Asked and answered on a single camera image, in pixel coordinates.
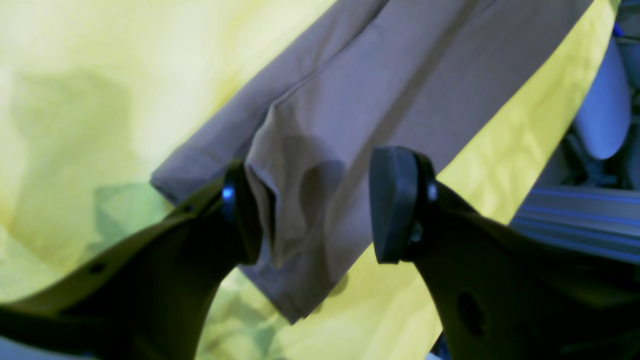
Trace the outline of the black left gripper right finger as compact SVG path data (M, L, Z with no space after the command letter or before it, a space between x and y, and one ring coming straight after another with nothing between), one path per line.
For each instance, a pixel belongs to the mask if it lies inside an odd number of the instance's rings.
M430 158L378 146L369 169L375 257L409 262L453 360L637 360L639 267L544 243L487 218Z

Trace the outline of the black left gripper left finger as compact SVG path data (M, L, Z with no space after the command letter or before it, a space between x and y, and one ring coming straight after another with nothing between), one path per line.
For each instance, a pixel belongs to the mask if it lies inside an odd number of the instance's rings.
M263 232L244 162L162 221L28 297L3 303L2 337L100 360L192 360L211 303Z

